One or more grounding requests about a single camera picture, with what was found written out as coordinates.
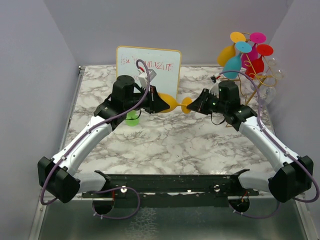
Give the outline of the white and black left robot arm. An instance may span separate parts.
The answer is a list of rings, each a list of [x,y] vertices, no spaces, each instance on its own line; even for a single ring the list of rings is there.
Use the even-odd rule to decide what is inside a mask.
[[[53,157],[42,157],[37,163],[38,180],[43,191],[67,203],[79,192],[94,191],[106,197],[111,186],[101,175],[93,177],[86,187],[75,174],[87,155],[107,135],[116,129],[133,110],[144,109],[149,114],[169,112],[174,99],[157,91],[153,85],[139,87],[129,75],[117,77],[111,94],[94,111],[85,128],[70,144]]]

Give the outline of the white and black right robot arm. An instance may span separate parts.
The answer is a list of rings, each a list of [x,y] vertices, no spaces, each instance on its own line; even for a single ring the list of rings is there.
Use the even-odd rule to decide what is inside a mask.
[[[258,115],[251,107],[241,104],[239,88],[234,81],[217,81],[212,89],[203,89],[186,108],[204,115],[222,114],[229,125],[259,149],[274,169],[274,175],[251,170],[241,173],[229,184],[234,195],[240,196],[247,189],[255,189],[269,192],[276,200],[285,203],[311,188],[313,161],[308,156],[298,156],[281,143],[258,121]]]

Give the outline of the blue plastic wine glass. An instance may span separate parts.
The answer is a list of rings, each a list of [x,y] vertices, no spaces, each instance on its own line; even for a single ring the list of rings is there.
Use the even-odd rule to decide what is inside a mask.
[[[245,41],[238,41],[235,44],[235,49],[238,51],[238,54],[226,62],[222,71],[222,75],[230,80],[233,80],[238,76],[238,73],[242,68],[241,56],[242,54],[250,53],[252,51],[252,46]]]

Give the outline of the green plastic wine glass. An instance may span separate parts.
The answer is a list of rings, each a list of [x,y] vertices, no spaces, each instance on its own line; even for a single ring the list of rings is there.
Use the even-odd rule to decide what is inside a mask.
[[[139,113],[136,110],[132,110],[126,114],[125,123],[130,126],[134,127],[137,126],[140,122]]]

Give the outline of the orange plastic wine glass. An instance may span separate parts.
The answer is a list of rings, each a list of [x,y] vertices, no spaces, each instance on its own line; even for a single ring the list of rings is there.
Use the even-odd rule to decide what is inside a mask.
[[[169,105],[169,109],[160,111],[160,113],[169,113],[173,111],[176,107],[181,107],[181,110],[184,114],[189,114],[191,112],[190,109],[187,108],[189,104],[193,102],[190,97],[185,97],[181,103],[178,103],[175,98],[171,95],[165,93],[158,93],[160,98]]]

